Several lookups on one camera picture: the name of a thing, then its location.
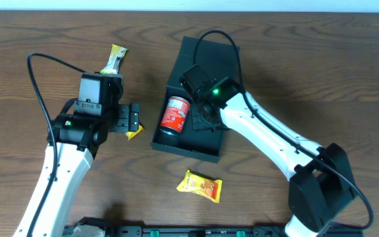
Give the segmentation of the red Pringles can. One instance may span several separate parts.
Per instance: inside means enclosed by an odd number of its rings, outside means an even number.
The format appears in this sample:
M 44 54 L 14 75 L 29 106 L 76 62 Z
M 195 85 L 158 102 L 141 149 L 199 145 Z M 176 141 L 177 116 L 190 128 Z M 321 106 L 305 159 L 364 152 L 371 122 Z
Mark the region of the red Pringles can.
M 173 136 L 181 134 L 189 110 L 189 101 L 182 97 L 171 96 L 168 99 L 168 103 L 160 123 L 160 130 Z

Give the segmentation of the dark green box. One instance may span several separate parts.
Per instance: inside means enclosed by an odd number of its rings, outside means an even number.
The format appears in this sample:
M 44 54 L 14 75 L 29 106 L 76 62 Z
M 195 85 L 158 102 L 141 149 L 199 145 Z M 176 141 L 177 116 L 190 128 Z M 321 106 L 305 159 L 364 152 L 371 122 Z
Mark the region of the dark green box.
M 180 52 L 166 85 L 166 93 L 151 147 L 158 151 L 217 163 L 220 160 L 224 131 L 207 127 L 207 121 L 198 113 L 196 105 L 180 84 L 181 75 L 193 65 L 193 52 L 197 41 L 197 38 L 187 36 L 182 40 Z M 229 44 L 203 40 L 197 49 L 196 63 L 211 78 L 236 77 L 234 49 Z M 168 105 L 168 100 L 172 96 L 181 97 L 190 102 L 190 110 L 183 130 L 174 135 L 161 130 L 161 119 Z

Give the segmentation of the green yellow snack bar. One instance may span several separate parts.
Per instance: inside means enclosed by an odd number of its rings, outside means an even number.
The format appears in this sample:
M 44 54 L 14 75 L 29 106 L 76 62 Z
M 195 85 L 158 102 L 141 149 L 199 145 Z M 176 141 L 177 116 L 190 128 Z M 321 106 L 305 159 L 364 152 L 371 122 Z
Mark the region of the green yellow snack bar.
M 101 74 L 118 74 L 121 60 L 125 57 L 128 48 L 112 44 L 107 65 L 100 71 Z

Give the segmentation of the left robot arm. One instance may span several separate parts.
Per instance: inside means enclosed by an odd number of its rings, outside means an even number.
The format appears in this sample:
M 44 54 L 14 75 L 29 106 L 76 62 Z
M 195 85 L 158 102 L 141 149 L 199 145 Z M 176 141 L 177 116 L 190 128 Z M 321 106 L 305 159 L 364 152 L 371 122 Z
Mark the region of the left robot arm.
M 73 98 L 47 119 L 43 168 L 15 236 L 61 236 L 76 192 L 110 132 L 135 132 L 139 104 Z

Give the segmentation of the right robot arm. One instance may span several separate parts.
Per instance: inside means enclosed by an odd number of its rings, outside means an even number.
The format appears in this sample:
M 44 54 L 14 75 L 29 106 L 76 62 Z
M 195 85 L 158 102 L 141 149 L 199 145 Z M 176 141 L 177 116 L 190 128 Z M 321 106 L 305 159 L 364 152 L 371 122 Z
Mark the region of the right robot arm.
M 247 138 L 288 179 L 293 216 L 284 230 L 287 236 L 323 235 L 334 217 L 356 198 L 347 153 L 337 144 L 322 147 L 300 136 L 229 77 L 199 87 L 184 78 L 180 83 L 203 115 Z

